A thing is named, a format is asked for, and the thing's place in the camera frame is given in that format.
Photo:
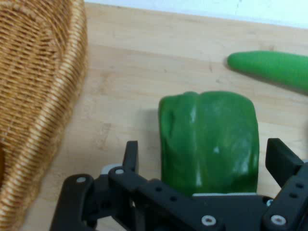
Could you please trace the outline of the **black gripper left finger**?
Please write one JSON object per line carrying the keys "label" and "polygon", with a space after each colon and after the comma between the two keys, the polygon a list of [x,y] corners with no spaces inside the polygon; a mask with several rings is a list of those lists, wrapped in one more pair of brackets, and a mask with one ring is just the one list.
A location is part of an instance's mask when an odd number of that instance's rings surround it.
{"label": "black gripper left finger", "polygon": [[72,175],[62,185],[52,231],[94,231],[112,217],[127,231],[207,231],[205,210],[159,180],[138,174],[138,143],[126,144],[123,164],[94,179]]}

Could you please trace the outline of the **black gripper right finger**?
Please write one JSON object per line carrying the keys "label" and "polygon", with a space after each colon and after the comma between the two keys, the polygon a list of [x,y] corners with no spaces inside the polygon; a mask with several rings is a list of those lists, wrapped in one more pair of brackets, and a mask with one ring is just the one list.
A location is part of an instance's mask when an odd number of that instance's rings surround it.
{"label": "black gripper right finger", "polygon": [[280,139],[270,138],[265,166],[281,190],[262,216],[262,230],[306,231],[308,164]]}

